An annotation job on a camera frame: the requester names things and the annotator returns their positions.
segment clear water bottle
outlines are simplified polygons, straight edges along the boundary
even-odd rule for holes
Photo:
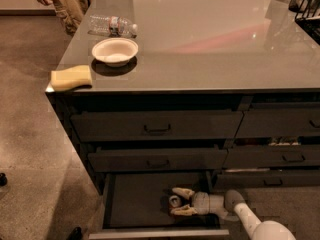
[[[89,33],[96,35],[136,37],[138,26],[126,18],[92,15],[89,29]]]

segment concrete floor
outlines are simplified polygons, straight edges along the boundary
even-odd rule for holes
[[[70,38],[55,17],[0,17],[0,240],[66,239],[98,230],[97,194],[44,90]],[[262,220],[320,239],[320,187],[244,189]],[[247,240],[240,223],[225,223]]]

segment white bowl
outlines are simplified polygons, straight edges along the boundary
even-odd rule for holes
[[[92,48],[93,57],[110,67],[124,66],[137,52],[138,45],[127,38],[105,39]]]

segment countertop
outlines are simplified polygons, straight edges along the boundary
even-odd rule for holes
[[[97,63],[93,14],[138,24],[136,60]],[[279,0],[95,0],[57,70],[89,64],[103,93],[253,93],[320,90],[320,50]]]

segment yellow sponge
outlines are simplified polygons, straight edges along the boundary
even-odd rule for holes
[[[82,85],[92,86],[92,78],[88,65],[51,71],[51,86],[55,91],[67,91]]]

